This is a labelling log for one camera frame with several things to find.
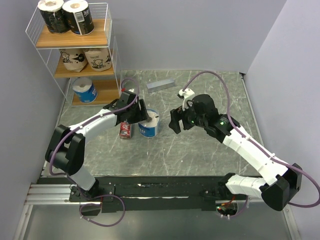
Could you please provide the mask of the blue paper towel roll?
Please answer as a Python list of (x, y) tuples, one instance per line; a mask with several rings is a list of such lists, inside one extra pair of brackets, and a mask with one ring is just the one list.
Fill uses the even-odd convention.
[(151, 117), (151, 121), (141, 121), (138, 123), (139, 132), (146, 138), (153, 138), (158, 134), (160, 115), (153, 109), (147, 109), (148, 115)]
[(73, 84), (72, 89), (82, 103), (88, 104), (95, 101), (98, 92), (93, 81), (88, 77), (79, 77)]

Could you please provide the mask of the brown paper towel roll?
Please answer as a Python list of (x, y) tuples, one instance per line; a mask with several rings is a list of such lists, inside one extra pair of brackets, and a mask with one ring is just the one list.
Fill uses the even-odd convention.
[(60, 48), (60, 57), (65, 68), (71, 72), (81, 72), (88, 64), (82, 48)]
[(112, 67), (108, 48), (84, 48), (85, 57), (90, 67), (96, 72), (103, 72)]

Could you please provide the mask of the black paper towel roll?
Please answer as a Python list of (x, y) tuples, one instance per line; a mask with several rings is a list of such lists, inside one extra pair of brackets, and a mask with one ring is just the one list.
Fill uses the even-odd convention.
[(86, 36), (94, 31), (89, 4), (86, 0), (68, 0), (62, 5), (70, 30), (77, 36)]
[(63, 0), (40, 0), (37, 8), (48, 28), (53, 34), (64, 34), (70, 30), (65, 17)]

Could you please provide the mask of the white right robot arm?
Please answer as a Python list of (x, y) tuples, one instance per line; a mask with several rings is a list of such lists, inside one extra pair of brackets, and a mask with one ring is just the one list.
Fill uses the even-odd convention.
[(227, 114), (220, 114), (214, 100), (208, 94), (195, 95), (191, 89), (180, 90), (182, 106), (171, 110), (169, 127), (179, 134), (194, 126), (220, 143), (231, 148), (245, 159), (260, 177), (245, 177), (230, 173), (218, 187), (223, 199), (234, 195), (247, 195), (263, 199), (273, 210), (281, 211), (300, 190), (301, 167), (289, 165), (267, 151), (245, 129)]

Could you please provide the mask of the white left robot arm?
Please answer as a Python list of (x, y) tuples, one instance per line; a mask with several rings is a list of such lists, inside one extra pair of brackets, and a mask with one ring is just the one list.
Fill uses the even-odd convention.
[(86, 143), (120, 123), (135, 124), (148, 117), (145, 101), (137, 93), (124, 90), (120, 98), (88, 119), (71, 126), (58, 125), (45, 153), (50, 174), (57, 175), (53, 167), (61, 170), (60, 174), (76, 184), (87, 201), (94, 201), (100, 193), (99, 181), (84, 166)]

